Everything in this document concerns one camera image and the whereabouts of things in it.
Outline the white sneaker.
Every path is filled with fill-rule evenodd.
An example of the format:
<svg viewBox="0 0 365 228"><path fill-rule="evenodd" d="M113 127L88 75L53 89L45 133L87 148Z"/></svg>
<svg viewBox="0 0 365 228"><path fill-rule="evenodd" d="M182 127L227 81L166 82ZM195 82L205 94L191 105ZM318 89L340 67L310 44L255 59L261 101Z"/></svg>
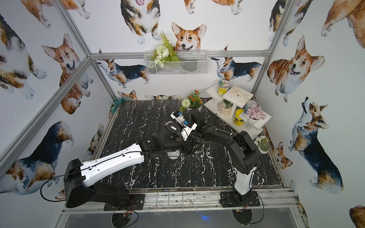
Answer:
<svg viewBox="0 0 365 228"><path fill-rule="evenodd" d="M174 152L168 152L167 155L171 160L176 160L180 157L180 151L176 150Z"/></svg>

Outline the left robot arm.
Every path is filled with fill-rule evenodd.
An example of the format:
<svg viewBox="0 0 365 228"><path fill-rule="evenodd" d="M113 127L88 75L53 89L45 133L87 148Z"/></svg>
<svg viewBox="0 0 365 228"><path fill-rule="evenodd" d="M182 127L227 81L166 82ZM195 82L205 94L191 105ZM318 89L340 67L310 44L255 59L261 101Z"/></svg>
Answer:
<svg viewBox="0 0 365 228"><path fill-rule="evenodd" d="M175 152L187 148L189 135L196 127L197 124L192 121L181 124L168 122L149 137L114 154L92 161L70 161L62 175L66 207L75 208L89 201L115 207L126 204L129 195L125 188L107 187L99 181L124 168L143 163L150 155L178 158Z"/></svg>

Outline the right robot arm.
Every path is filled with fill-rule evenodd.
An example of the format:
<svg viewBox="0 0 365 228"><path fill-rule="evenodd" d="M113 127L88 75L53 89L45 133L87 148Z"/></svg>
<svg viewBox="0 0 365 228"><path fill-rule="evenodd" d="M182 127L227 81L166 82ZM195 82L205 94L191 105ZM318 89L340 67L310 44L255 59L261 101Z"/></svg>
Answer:
<svg viewBox="0 0 365 228"><path fill-rule="evenodd" d="M245 131L233 133L203 121L202 113L193 109L185 115L197 124L189 138L196 142L209 141L223 146L230 154L233 167L236 168L234 190L244 196L252 190L254 172L262 167L262 158L257 146Z"/></svg>

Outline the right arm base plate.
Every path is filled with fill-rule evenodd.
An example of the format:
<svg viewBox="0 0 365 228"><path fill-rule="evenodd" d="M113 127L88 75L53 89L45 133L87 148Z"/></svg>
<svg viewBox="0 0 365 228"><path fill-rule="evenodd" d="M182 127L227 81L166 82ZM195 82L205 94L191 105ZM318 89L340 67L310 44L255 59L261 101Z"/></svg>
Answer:
<svg viewBox="0 0 365 228"><path fill-rule="evenodd" d="M249 191L245 195L240 195L238 192L221 192L220 204L223 208L258 207L260 199L256 191Z"/></svg>

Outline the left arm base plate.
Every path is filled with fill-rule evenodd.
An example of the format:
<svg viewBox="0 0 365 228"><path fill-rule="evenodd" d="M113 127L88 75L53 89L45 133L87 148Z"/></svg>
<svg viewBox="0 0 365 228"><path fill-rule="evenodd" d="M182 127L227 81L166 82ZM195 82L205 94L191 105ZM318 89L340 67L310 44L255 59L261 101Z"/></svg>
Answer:
<svg viewBox="0 0 365 228"><path fill-rule="evenodd" d="M123 197L122 200L115 204L106 203L104 211L128 211L142 210L145 201L145 194L132 194Z"/></svg>

